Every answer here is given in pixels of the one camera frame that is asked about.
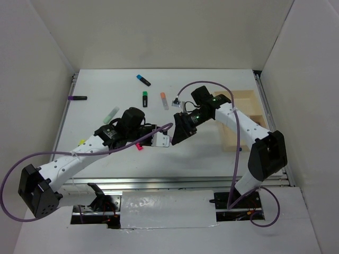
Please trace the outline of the pastel green highlighter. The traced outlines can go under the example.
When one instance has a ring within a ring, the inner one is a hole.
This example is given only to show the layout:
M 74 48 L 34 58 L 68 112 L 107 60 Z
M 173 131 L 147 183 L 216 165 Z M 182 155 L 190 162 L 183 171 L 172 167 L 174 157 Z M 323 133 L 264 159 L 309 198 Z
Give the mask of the pastel green highlighter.
M 117 106 L 115 108 L 113 108 L 110 111 L 110 113 L 104 118 L 103 123 L 108 124 L 114 118 L 114 116 L 118 113 L 119 109 L 120 108 L 117 107 Z

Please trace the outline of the pastel orange cap highlighter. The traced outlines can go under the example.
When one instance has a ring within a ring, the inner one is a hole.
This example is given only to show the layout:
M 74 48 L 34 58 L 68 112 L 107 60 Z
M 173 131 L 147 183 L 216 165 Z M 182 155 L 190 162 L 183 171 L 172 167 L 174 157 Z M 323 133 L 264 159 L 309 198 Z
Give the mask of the pastel orange cap highlighter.
M 162 100 L 164 110 L 169 110 L 169 106 L 168 106 L 168 102 L 167 102 L 167 98 L 166 98 L 165 93 L 161 92 L 160 97 L 161 97 L 161 100 Z

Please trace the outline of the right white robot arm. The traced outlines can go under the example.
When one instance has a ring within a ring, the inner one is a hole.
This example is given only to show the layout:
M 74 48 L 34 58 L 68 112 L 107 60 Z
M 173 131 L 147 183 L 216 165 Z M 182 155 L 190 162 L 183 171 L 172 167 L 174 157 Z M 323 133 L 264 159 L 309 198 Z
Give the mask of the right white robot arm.
M 174 114 L 175 130 L 172 145 L 176 145 L 197 132 L 197 127 L 213 119 L 229 127 L 244 140 L 250 149 L 247 171 L 234 183 L 235 192 L 231 201 L 236 207 L 249 202 L 248 192 L 287 165 L 284 136 L 280 131 L 271 132 L 236 108 L 230 97 L 223 94 L 213 96 L 205 86 L 195 89 L 191 96 L 197 108 L 192 112 Z

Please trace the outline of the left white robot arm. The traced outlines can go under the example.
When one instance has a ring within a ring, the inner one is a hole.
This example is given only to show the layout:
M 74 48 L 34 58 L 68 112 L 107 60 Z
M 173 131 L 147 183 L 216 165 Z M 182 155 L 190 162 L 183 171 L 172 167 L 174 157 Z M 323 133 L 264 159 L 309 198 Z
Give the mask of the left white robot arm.
M 58 208 L 60 200 L 65 198 L 60 189 L 67 180 L 93 162 L 120 151 L 127 143 L 168 147 L 169 136 L 157 132 L 156 124 L 145 124 L 144 118 L 143 111 L 131 107 L 62 157 L 39 167 L 24 167 L 18 193 L 34 217 L 43 218 Z

